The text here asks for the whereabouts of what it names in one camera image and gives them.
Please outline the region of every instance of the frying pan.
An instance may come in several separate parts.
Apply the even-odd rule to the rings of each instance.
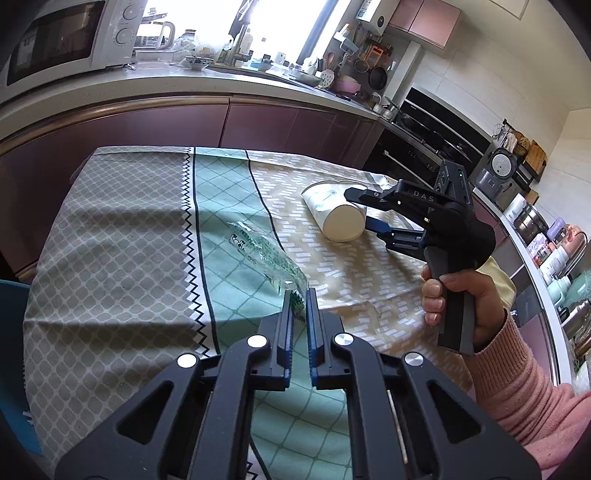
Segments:
[[[388,74],[382,67],[375,67],[369,71],[369,86],[373,90],[383,90],[388,81]]]

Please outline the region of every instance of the pink sleeve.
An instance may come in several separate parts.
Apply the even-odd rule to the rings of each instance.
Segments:
[[[555,387],[535,361],[509,316],[494,340],[464,357],[476,402],[538,460],[553,470],[577,443],[591,419],[591,393]]]

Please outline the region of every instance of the wall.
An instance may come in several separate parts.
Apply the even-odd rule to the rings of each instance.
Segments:
[[[569,113],[558,143],[548,159],[536,207],[548,224],[561,216],[591,233],[591,109]]]
[[[569,109],[527,63],[466,21],[458,29],[444,56],[424,51],[400,93],[417,83],[489,134],[506,118],[550,154]]]

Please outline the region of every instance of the jar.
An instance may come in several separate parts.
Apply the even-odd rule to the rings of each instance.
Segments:
[[[568,260],[568,253],[564,250],[563,246],[560,246],[550,254],[544,263],[540,265],[540,273],[542,274],[542,278],[546,282],[546,285],[552,283],[554,275],[560,273],[560,271],[566,266]]]

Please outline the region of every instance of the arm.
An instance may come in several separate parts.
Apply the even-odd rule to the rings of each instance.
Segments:
[[[436,325],[445,308],[441,283],[423,270],[425,321]],[[591,397],[576,397],[570,385],[554,387],[536,363],[515,322],[507,315],[492,279],[475,271],[443,275],[452,291],[476,297],[474,344],[464,357],[478,404],[534,455],[543,470],[560,464],[591,419]]]

